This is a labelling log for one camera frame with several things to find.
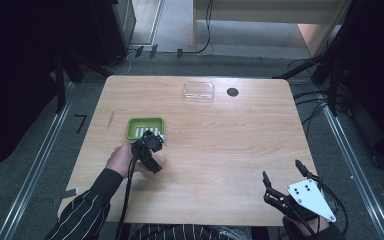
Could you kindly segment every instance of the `wooden table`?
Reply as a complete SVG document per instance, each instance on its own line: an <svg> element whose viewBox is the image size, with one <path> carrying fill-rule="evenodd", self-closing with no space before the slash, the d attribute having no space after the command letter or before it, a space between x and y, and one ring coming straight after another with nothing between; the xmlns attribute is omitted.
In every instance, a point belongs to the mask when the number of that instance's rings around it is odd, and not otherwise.
<svg viewBox="0 0 384 240"><path fill-rule="evenodd" d="M213 83L214 101L183 101L187 81ZM231 87L238 96L227 95ZM263 170L284 193L303 180L295 159L316 172L284 80L112 76L67 190L90 188L137 117L163 118L170 146L161 151L166 161L159 173L135 173L126 222L279 226L281 213L263 200ZM108 221L119 220L125 183L111 200ZM63 200L60 212L71 200Z"/></svg>

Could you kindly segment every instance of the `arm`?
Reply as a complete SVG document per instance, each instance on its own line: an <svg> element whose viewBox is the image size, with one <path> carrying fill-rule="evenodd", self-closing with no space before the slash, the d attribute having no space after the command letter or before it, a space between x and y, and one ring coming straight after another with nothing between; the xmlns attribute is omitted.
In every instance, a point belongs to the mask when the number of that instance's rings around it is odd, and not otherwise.
<svg viewBox="0 0 384 240"><path fill-rule="evenodd" d="M130 145L116 148L92 187L65 207L45 239L96 239L107 219L110 199L127 176L131 159ZM138 163L135 170L145 169Z"/></svg>

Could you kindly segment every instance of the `metal frame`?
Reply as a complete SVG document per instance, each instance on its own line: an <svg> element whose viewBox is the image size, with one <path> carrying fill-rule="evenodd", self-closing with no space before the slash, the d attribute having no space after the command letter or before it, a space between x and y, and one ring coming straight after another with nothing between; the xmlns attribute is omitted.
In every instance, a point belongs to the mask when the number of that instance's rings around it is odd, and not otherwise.
<svg viewBox="0 0 384 240"><path fill-rule="evenodd" d="M30 197L33 194L33 190L36 186L37 181L42 173L42 170L46 164L49 153L52 150L52 147L55 143L58 133L61 129L62 124L67 116L68 110L73 99L73 93L75 91L75 84L70 83L67 88L67 102L62 108L61 112L56 114L51 127L49 128L48 133L43 140L42 146L39 149L38 154L30 168L29 173L27 174L23 185L21 186L20 191L18 192L17 197L13 201L7 218L5 219L4 224L0 230L0 240L12 239L15 231L17 230L18 223L21 220L21 217L24 214L24 210L29 203Z"/></svg>
<svg viewBox="0 0 384 240"><path fill-rule="evenodd" d="M354 182L360 192L361 198L366 205L367 211L373 221L373 225L379 234L380 239L384 239L384 211L380 205L376 195L374 194L366 175L364 174L357 157L352 150L351 144L342 129L341 123L338 117L335 117L330 109L324 108L324 114L332 129L339 148L344 155L345 162L353 176Z"/></svg>

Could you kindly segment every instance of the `black device in hand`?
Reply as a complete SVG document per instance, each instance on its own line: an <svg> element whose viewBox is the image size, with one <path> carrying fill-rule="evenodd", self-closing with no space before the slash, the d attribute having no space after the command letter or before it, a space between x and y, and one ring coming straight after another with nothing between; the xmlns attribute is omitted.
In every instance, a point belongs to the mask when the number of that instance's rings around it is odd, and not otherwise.
<svg viewBox="0 0 384 240"><path fill-rule="evenodd" d="M152 157L152 152L158 152L163 148L164 140L153 132L147 130L141 139L132 143L132 154L135 160L140 160L142 164L151 172L157 173L161 166Z"/></svg>

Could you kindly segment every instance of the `striped sleeve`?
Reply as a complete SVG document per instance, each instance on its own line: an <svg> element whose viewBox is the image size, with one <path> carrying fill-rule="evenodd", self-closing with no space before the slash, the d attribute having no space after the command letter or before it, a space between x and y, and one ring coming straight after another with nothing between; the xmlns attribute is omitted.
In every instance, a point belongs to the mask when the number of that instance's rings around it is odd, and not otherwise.
<svg viewBox="0 0 384 240"><path fill-rule="evenodd" d="M108 217L110 199L122 180L117 172L104 169L90 190L65 207L45 239L97 239Z"/></svg>

